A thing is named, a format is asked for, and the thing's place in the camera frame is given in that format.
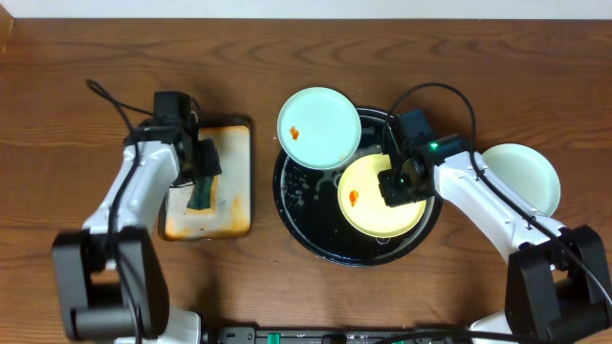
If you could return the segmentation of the mint plate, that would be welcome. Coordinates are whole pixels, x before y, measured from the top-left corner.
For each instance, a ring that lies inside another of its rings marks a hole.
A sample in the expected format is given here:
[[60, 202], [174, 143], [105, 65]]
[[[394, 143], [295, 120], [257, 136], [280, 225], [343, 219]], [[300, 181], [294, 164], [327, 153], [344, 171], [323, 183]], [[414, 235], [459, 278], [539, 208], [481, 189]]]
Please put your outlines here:
[[482, 154], [486, 165], [507, 186], [541, 214], [557, 210], [561, 187], [556, 169], [535, 149], [517, 144], [496, 145]]
[[356, 106], [342, 93], [311, 87], [290, 96], [277, 119], [277, 135], [285, 153], [315, 170], [345, 164], [361, 140]]

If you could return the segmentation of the black rectangular soapy tray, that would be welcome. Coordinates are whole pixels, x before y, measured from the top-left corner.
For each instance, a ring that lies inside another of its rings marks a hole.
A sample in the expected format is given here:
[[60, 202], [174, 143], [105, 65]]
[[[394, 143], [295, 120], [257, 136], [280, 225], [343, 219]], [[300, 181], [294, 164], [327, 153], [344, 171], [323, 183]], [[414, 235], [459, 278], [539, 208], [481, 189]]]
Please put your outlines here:
[[251, 120], [246, 116], [214, 118], [200, 129], [199, 138], [214, 141], [222, 168], [213, 177], [212, 206], [188, 209], [193, 183], [173, 186], [160, 209], [158, 233], [166, 241], [246, 236], [252, 215]]

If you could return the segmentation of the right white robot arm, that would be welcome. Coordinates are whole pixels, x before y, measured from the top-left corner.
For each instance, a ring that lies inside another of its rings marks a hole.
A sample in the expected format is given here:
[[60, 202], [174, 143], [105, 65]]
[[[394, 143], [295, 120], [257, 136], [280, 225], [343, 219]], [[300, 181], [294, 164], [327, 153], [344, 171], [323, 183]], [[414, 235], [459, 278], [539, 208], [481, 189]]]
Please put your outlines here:
[[508, 264], [505, 305], [454, 335], [470, 343], [575, 343], [611, 326], [611, 279], [600, 235], [542, 216], [453, 135], [385, 139], [379, 175], [389, 205], [435, 197], [455, 205]]

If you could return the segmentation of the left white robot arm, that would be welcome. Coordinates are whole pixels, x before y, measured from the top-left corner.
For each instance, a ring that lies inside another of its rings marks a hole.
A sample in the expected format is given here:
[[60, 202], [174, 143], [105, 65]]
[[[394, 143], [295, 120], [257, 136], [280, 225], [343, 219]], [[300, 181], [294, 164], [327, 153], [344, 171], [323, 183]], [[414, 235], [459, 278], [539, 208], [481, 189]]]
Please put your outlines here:
[[171, 306], [151, 232], [170, 187], [192, 167], [221, 171], [211, 139], [169, 127], [124, 141], [122, 165], [81, 230], [52, 246], [61, 319], [74, 341], [199, 343], [202, 318]]

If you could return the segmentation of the yellow plate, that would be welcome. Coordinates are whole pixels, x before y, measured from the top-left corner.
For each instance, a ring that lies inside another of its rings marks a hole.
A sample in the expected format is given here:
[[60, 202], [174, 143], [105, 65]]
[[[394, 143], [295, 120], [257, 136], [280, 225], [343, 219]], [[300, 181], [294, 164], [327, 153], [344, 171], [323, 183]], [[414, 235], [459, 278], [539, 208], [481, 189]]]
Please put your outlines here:
[[415, 227], [426, 210], [426, 201], [388, 206], [385, 204], [378, 174], [391, 167], [387, 155], [373, 154], [352, 162], [339, 181], [341, 213], [359, 232], [376, 238], [393, 238]]

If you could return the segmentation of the green yellow sponge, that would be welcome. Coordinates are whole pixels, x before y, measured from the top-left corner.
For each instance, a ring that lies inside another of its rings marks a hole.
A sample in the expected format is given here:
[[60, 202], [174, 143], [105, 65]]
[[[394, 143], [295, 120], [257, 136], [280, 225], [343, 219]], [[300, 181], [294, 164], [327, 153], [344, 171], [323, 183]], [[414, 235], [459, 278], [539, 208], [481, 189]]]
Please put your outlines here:
[[194, 181], [193, 190], [187, 202], [188, 209], [205, 210], [211, 208], [213, 182], [213, 177], [203, 177]]

